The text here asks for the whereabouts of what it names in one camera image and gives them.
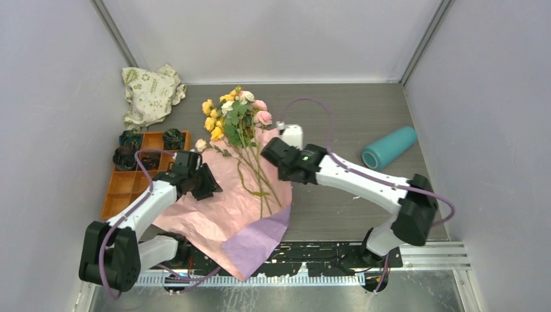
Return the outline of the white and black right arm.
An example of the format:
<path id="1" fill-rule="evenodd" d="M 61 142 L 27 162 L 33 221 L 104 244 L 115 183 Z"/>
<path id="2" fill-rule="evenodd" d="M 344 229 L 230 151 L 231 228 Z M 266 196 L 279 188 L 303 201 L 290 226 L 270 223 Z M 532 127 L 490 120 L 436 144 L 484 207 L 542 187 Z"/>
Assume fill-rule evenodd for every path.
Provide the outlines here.
<path id="1" fill-rule="evenodd" d="M 330 149 L 314 144 L 299 149 L 280 138 L 271 139 L 261 156 L 277 168 L 282 181 L 344 190 L 390 213 L 390 218 L 371 229 L 363 240 L 361 259 L 367 266 L 378 266 L 391 250 L 403 244 L 426 244 L 437 203 L 430 198 L 430 183 L 424 176 L 407 179 L 384 175 L 346 161 Z"/>

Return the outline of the aluminium slotted rail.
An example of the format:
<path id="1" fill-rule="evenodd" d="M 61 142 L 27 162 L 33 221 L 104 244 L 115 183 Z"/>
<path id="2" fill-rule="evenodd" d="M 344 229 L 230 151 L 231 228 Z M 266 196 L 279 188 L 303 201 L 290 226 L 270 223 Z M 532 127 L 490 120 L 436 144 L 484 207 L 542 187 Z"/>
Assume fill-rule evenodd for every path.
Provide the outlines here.
<path id="1" fill-rule="evenodd" d="M 365 284 L 363 275 L 356 276 L 319 276 L 309 277 L 306 271 L 298 272 L 295 276 L 273 276 L 259 274 L 246 281 L 240 281 L 232 276 L 214 276 L 202 282 L 200 287 L 303 287 L 303 286 L 356 286 Z M 151 271 L 141 274 L 134 284 L 135 287 L 186 287 L 190 283 L 176 280 L 169 281 L 169 273 Z"/>

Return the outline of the dark rolled fabric middle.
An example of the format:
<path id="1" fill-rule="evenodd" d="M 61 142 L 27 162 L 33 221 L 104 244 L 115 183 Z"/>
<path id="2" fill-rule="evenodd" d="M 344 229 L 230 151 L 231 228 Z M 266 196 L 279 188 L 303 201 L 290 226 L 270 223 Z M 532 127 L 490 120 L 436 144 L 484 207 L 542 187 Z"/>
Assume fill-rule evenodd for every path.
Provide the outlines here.
<path id="1" fill-rule="evenodd" d="M 159 169 L 160 153 L 141 153 L 139 159 L 147 171 Z"/>

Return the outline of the dark rolled fabric middle-left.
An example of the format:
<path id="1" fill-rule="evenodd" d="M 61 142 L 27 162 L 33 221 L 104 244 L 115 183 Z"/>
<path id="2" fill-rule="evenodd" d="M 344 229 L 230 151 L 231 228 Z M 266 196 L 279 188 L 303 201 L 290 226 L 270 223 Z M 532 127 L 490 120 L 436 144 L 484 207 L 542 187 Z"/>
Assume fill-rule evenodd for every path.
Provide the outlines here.
<path id="1" fill-rule="evenodd" d="M 135 146 L 119 146 L 115 149 L 112 161 L 116 171 L 135 171 L 136 159 L 135 153 L 137 148 Z"/>

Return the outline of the pink wrapping paper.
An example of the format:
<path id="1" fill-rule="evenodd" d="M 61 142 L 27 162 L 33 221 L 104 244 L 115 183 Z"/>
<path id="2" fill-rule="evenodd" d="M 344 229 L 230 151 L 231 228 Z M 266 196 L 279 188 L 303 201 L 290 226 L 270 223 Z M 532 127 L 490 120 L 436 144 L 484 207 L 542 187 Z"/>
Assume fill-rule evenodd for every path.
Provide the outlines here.
<path id="1" fill-rule="evenodd" d="M 278 135 L 276 129 L 265 131 L 261 139 L 262 148 Z M 205 150 L 201 155 L 222 192 L 201 201 L 196 201 L 191 194 L 187 194 L 157 217 L 154 225 L 167 232 L 185 236 L 197 249 L 233 274 L 237 270 L 222 244 L 251 223 L 269 216 L 259 216 L 259 199 L 242 188 L 233 159 L 226 159 L 213 149 Z M 275 214 L 291 206 L 292 187 L 290 182 L 278 179 L 277 168 L 262 156 L 261 164 L 283 205 L 275 206 Z"/>

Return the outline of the printed cream cloth bag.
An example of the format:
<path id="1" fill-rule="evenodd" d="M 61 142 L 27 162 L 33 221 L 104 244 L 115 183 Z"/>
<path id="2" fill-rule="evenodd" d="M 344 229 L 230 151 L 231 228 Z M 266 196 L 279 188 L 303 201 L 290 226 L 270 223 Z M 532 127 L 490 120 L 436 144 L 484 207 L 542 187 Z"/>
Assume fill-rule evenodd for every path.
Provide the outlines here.
<path id="1" fill-rule="evenodd" d="M 127 130 L 147 128 L 163 122 L 172 107 L 186 98 L 186 88 L 177 72 L 169 65 L 155 71 L 136 67 L 122 69 L 125 100 L 129 104 L 123 116 Z"/>

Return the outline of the teal cylindrical vase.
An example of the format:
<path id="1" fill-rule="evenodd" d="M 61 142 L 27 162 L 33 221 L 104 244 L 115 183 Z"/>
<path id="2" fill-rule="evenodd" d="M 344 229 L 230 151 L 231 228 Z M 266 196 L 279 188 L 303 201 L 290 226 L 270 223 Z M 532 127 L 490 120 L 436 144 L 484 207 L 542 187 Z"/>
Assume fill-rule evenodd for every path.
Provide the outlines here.
<path id="1" fill-rule="evenodd" d="M 369 144 L 363 149 L 361 159 L 369 169 L 382 171 L 404 154 L 418 140 L 412 127 L 403 127 Z"/>

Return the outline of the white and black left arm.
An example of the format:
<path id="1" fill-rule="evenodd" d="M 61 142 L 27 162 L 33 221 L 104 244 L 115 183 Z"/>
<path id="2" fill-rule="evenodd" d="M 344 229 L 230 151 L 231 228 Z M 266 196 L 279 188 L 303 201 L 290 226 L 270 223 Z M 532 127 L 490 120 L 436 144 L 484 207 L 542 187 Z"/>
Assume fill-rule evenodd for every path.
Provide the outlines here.
<path id="1" fill-rule="evenodd" d="M 180 149 L 165 154 L 172 158 L 172 164 L 166 171 L 151 175 L 140 160 L 140 152 L 135 153 L 147 187 L 122 212 L 88 225 L 78 269 L 80 280 L 102 285 L 109 294 L 122 293 L 133 288 L 144 270 L 189 264 L 188 241 L 181 234 L 164 232 L 144 242 L 139 240 L 180 197 L 191 194 L 197 201 L 205 200 L 222 188 L 200 153 Z"/>

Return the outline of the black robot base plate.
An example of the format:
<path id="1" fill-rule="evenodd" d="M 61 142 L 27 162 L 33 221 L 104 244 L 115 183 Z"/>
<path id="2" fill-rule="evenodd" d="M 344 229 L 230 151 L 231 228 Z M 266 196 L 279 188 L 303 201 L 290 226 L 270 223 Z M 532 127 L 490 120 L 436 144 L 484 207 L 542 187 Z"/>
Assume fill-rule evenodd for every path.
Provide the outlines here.
<path id="1" fill-rule="evenodd" d="M 178 255 L 175 261 L 167 261 L 163 265 L 199 276 L 208 274 L 218 266 L 191 244 L 187 244 L 183 256 Z M 278 245 L 252 276 L 295 276 L 302 265 L 305 265 L 308 277 L 351 276 L 354 272 L 376 273 L 383 268 L 383 263 L 372 265 L 364 261 L 359 241 L 290 241 Z"/>

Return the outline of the purple wrapping paper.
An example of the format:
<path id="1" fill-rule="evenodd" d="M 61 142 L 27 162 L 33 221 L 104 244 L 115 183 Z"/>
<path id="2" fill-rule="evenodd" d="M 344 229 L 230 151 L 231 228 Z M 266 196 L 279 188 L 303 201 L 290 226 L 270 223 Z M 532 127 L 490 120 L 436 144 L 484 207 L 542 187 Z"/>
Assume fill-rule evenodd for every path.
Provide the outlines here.
<path id="1" fill-rule="evenodd" d="M 291 206 L 251 223 L 222 244 L 236 268 L 233 276 L 246 280 L 253 275 L 281 243 L 289 226 Z"/>

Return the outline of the dark rolled fabric top-left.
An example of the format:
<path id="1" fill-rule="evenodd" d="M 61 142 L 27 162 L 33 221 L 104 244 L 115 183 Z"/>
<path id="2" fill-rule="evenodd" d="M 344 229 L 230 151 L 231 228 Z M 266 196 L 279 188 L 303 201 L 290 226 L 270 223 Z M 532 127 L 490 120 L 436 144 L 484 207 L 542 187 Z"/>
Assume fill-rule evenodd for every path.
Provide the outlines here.
<path id="1" fill-rule="evenodd" d="M 139 149 L 142 145 L 143 135 L 136 129 L 124 130 L 119 136 L 120 147 L 130 147 L 135 150 Z"/>

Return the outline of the orange compartment tray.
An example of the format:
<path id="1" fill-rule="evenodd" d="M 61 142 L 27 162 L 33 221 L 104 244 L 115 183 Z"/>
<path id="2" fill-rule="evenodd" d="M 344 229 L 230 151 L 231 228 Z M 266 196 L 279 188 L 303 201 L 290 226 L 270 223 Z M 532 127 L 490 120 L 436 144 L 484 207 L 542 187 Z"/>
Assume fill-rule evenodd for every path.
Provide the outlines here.
<path id="1" fill-rule="evenodd" d="M 171 157 L 165 152 L 175 153 L 177 150 L 165 150 L 161 136 L 163 132 L 141 132 L 143 135 L 142 145 L 138 150 L 146 150 L 141 153 L 160 153 L 160 164 L 158 170 L 147 171 L 151 177 L 154 177 L 161 171 L 167 171 L 172 163 Z M 183 150 L 191 148 L 191 136 L 188 131 L 182 131 L 185 136 L 185 145 Z M 143 191 L 149 186 L 145 173 L 137 164 L 135 171 L 116 171 L 113 168 L 107 187 L 107 195 L 100 214 L 102 220 L 122 212 L 131 204 Z"/>

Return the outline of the artificial flower bouquet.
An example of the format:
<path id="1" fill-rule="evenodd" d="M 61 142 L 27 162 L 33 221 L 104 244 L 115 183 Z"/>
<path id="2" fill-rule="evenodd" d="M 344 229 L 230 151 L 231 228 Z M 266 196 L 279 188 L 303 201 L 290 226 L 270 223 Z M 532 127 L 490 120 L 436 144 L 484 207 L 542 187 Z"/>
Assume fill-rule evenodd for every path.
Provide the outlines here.
<path id="1" fill-rule="evenodd" d="M 205 115 L 203 128 L 210 134 L 210 140 L 197 140 L 195 150 L 200 153 L 214 150 L 226 159 L 233 159 L 242 188 L 259 199 L 259 216 L 272 215 L 276 205 L 283 205 L 261 164 L 262 134 L 272 125 L 265 102 L 237 86 L 220 96 L 217 103 L 206 99 L 201 111 Z"/>

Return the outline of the dark rolled fabric top-right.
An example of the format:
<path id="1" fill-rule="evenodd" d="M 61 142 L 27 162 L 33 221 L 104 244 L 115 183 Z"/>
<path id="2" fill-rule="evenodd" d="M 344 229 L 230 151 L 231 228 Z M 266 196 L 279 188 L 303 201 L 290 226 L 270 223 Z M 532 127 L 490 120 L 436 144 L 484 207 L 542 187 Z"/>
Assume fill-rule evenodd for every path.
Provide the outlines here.
<path id="1" fill-rule="evenodd" d="M 185 145 L 185 136 L 178 129 L 163 132 L 161 139 L 165 150 L 182 150 Z"/>

